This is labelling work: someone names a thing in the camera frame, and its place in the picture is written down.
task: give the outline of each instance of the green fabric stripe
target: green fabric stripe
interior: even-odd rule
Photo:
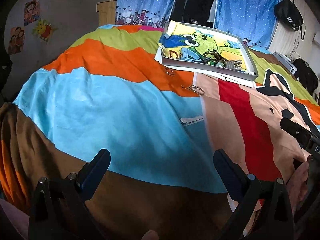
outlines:
[[[128,33],[117,28],[97,29],[79,38],[71,47],[76,47],[86,39],[101,41],[104,45],[119,50],[133,50],[141,47],[146,52],[155,54],[158,49],[158,41],[161,37],[160,31],[139,30],[135,33]]]
[[[291,92],[299,99],[309,100],[314,105],[318,105],[313,97],[308,93],[308,91],[301,85],[299,81],[295,81],[292,76],[290,76],[281,66],[269,63],[264,58],[260,58],[253,52],[249,51],[254,63],[256,64],[259,76],[255,82],[263,84],[264,74],[267,68],[270,68],[274,73],[277,72],[284,76],[289,84]]]

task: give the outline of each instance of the curtain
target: curtain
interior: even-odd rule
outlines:
[[[217,0],[214,27],[244,39],[249,46],[268,48],[279,0]]]
[[[174,0],[117,0],[117,25],[148,25],[164,27]]]

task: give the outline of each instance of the bed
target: bed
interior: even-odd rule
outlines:
[[[254,88],[174,71],[154,60],[161,29],[103,26],[31,75],[0,109],[0,181],[28,213],[38,179],[78,172],[101,148],[111,164],[86,205],[110,239],[212,239],[230,217],[212,161],[223,148],[259,179],[286,182],[306,161],[280,128],[287,117],[320,137],[320,108],[272,55],[249,49]],[[205,94],[185,89],[201,87]]]

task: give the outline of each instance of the screw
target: screw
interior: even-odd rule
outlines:
[[[46,177],[41,177],[41,178],[39,179],[39,182],[40,182],[40,183],[44,183],[46,180],[47,180]]]
[[[254,176],[253,174],[249,173],[249,174],[247,175],[247,178],[248,178],[249,180],[255,180],[255,179],[256,179],[256,176]]]
[[[73,179],[75,179],[77,177],[77,174],[76,173],[70,173],[69,175],[68,175],[68,179],[70,179],[70,180],[73,180]]]
[[[283,184],[284,183],[284,181],[283,181],[283,179],[277,179],[277,182],[279,183],[279,184]]]

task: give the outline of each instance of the brown fabric stripe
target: brown fabric stripe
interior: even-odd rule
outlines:
[[[256,50],[250,49],[250,48],[247,48],[247,49],[249,49],[257,57],[264,58],[267,62],[269,62],[271,64],[276,64],[276,65],[281,66],[290,76],[292,76],[292,78],[295,81],[297,81],[296,77],[294,75],[292,75],[290,73],[290,71],[279,60],[277,60],[277,58],[275,56],[273,56],[273,54],[265,54],[265,53],[262,53],[260,51],[256,51]]]
[[[41,176],[65,178],[85,164],[57,150],[17,106],[5,104],[0,118],[12,162],[5,165],[24,179],[26,201]],[[160,239],[214,239],[231,215],[226,193],[157,185],[110,171],[86,205],[109,239],[141,239],[149,229]]]

